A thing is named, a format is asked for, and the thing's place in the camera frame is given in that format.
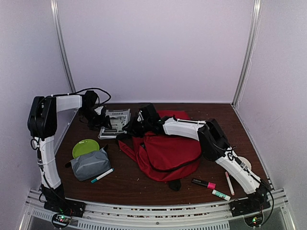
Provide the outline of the black white magazine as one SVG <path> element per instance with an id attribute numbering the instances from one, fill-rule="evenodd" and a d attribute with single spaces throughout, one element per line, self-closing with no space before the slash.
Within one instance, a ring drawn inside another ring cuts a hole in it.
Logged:
<path id="1" fill-rule="evenodd" d="M 110 118 L 111 128 L 101 127 L 99 139 L 115 139 L 117 135 L 124 134 L 123 127 L 130 121 L 130 109 L 106 110 L 106 115 Z"/>

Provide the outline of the red student backpack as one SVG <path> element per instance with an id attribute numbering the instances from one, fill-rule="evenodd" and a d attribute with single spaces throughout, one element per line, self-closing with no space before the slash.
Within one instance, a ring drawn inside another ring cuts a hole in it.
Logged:
<path id="1" fill-rule="evenodd" d="M 190 119 L 184 111 L 160 110 L 158 113 L 160 116 L 176 115 L 181 119 Z M 200 164 L 201 148 L 194 139 L 150 131 L 143 137 L 119 134 L 116 143 L 146 176 L 168 183 L 174 191 L 181 189 L 180 180 L 195 172 Z"/>

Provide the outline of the grey pencil pouch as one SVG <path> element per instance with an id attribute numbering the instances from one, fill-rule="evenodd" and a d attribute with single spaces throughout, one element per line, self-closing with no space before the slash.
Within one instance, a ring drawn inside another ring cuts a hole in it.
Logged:
<path id="1" fill-rule="evenodd" d="M 72 168 L 74 176 L 81 182 L 113 171 L 107 150 L 108 145 L 105 145 L 100 150 L 81 155 L 66 163 L 65 168 Z"/>

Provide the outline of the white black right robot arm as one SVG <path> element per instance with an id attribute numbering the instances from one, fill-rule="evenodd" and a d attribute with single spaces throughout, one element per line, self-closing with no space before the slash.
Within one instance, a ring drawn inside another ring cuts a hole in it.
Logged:
<path id="1" fill-rule="evenodd" d="M 237 156 L 214 118 L 195 121 L 181 119 L 176 115 L 160 116 L 150 103 L 141 107 L 123 129 L 134 137 L 144 136 L 151 131 L 198 141 L 203 157 L 222 166 L 241 185 L 247 195 L 246 208 L 249 211 L 257 211 L 271 195 L 267 184 Z"/>

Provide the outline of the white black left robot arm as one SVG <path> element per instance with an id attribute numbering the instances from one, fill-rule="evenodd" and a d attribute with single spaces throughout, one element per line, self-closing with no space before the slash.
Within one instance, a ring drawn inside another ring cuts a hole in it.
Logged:
<path id="1" fill-rule="evenodd" d="M 58 113 L 79 110 L 91 130 L 111 127 L 103 103 L 99 102 L 97 88 L 78 92 L 36 96 L 30 109 L 27 127 L 31 147 L 37 152 L 37 164 L 41 173 L 41 187 L 47 202 L 59 213 L 69 209 L 60 180 L 54 152 L 54 136 L 58 127 Z"/>

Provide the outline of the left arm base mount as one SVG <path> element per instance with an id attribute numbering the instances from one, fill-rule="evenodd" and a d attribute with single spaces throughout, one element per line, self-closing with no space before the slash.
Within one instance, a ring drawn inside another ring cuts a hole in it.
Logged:
<path id="1" fill-rule="evenodd" d="M 61 213 L 66 216 L 83 217 L 86 204 L 80 201 L 66 200 L 66 203 L 46 201 L 44 209 Z"/>

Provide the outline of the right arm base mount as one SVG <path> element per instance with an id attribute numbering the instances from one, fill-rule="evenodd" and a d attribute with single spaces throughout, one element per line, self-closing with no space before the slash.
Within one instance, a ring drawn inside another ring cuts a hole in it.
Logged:
<path id="1" fill-rule="evenodd" d="M 260 202 L 257 200 L 251 199 L 235 199 L 234 201 L 229 203 L 230 211 L 233 217 L 247 215 L 252 213 L 261 213 L 262 210 L 270 208 L 270 202 L 264 201 Z"/>

